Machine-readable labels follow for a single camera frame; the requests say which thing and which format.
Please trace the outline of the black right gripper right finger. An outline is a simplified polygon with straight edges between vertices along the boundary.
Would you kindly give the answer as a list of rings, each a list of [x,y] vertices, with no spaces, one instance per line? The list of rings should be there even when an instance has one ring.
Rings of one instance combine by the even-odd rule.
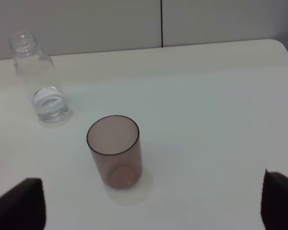
[[[288,230],[288,177],[265,171],[261,218],[266,230]]]

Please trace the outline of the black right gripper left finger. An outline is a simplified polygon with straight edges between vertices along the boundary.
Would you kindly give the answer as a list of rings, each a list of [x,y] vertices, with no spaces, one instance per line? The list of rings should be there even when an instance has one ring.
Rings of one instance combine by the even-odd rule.
[[[43,230],[46,221],[40,178],[26,178],[0,196],[0,230]]]

